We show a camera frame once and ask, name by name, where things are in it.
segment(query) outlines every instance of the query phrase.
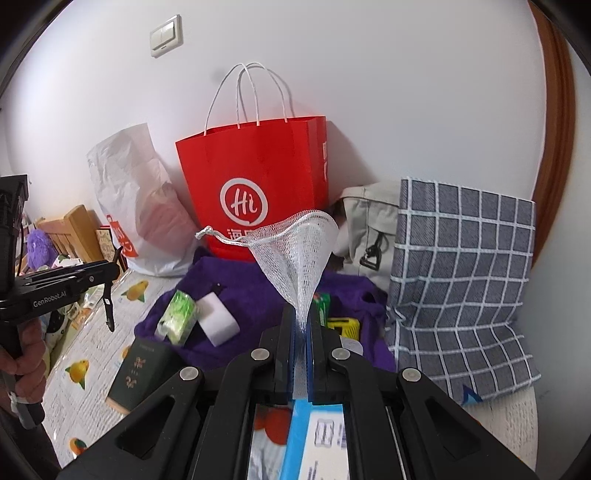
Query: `light switch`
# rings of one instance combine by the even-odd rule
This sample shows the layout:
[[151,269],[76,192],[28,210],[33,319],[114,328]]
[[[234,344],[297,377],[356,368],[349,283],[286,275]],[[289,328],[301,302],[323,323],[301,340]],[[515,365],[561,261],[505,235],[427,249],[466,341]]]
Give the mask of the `light switch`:
[[153,57],[159,57],[182,44],[180,15],[175,15],[150,32],[150,53]]
[[150,48],[157,50],[162,45],[162,30],[156,30],[150,34]]
[[162,43],[165,44],[174,39],[174,22],[170,22],[160,29],[162,34]]

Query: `plaid fabric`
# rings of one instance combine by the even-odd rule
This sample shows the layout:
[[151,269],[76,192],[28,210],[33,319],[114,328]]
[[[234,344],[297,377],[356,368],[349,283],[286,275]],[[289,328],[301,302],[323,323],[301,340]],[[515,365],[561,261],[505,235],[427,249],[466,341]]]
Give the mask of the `plaid fabric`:
[[534,204],[403,180],[386,342],[458,403],[539,379],[515,325],[534,251]]

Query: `purple towel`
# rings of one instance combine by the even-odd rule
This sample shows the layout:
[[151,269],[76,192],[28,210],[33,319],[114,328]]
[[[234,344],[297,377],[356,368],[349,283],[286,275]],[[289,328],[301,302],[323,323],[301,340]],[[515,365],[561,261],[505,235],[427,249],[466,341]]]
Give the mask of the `purple towel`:
[[[156,340],[156,325],[176,290],[195,300],[214,291],[240,326],[238,335],[217,347],[196,326],[185,346],[177,348],[188,364],[204,370],[224,367],[240,353],[257,348],[261,333],[281,323],[285,300],[258,264],[216,258],[198,248],[193,266],[174,290],[156,300],[145,320],[136,325],[135,336]],[[328,271],[322,275],[317,291],[330,294],[331,317],[359,320],[364,357],[376,367],[394,371],[393,356],[379,334],[387,317],[386,294],[365,277]]]

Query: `red paper bag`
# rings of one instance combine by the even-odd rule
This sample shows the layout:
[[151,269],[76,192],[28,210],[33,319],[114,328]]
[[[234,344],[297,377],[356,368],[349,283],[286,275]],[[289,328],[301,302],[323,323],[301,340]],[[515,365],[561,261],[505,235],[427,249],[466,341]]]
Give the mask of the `red paper bag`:
[[[222,80],[212,107],[223,82],[242,66],[255,93],[256,122],[210,129],[206,122],[203,133],[176,143],[199,222],[229,238],[328,204],[326,118],[284,115],[259,121],[256,90],[248,73],[254,65],[264,68],[256,62],[234,66]],[[269,75],[284,100],[279,84]],[[218,257],[253,260],[246,248],[224,245],[213,237],[207,241]]]

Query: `dark green book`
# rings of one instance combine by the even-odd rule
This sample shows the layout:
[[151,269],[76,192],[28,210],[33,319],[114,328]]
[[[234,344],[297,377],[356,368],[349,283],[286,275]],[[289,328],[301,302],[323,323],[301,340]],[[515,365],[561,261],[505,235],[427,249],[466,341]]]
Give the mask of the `dark green book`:
[[105,401],[127,415],[186,365],[170,344],[136,338]]

